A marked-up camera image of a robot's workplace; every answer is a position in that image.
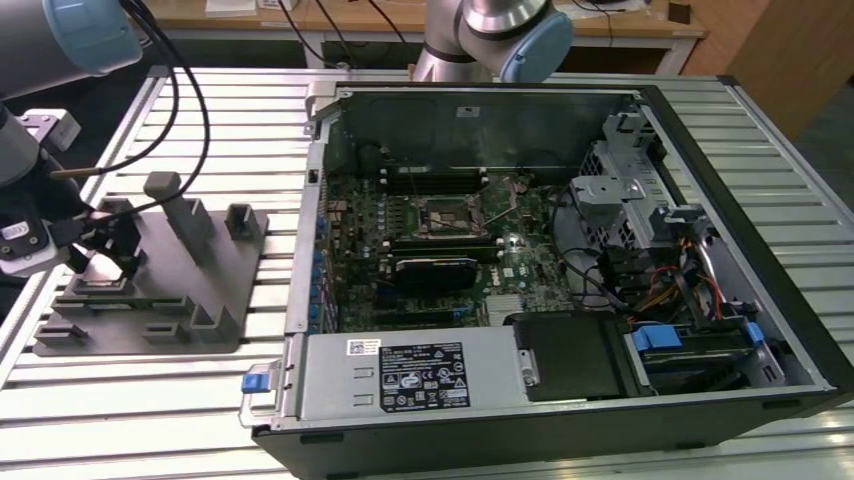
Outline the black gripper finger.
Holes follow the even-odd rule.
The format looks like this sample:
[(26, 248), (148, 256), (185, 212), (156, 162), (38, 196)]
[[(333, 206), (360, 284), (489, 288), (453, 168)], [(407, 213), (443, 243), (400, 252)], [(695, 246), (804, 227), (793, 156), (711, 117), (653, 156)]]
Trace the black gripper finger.
[(89, 240), (90, 236), (85, 234), (76, 238), (68, 245), (68, 268), (74, 274), (82, 274), (90, 262), (89, 252), (92, 247)]
[(130, 278), (141, 263), (141, 234), (137, 214), (93, 212), (89, 215), (89, 249), (104, 255), (120, 270), (120, 278)]

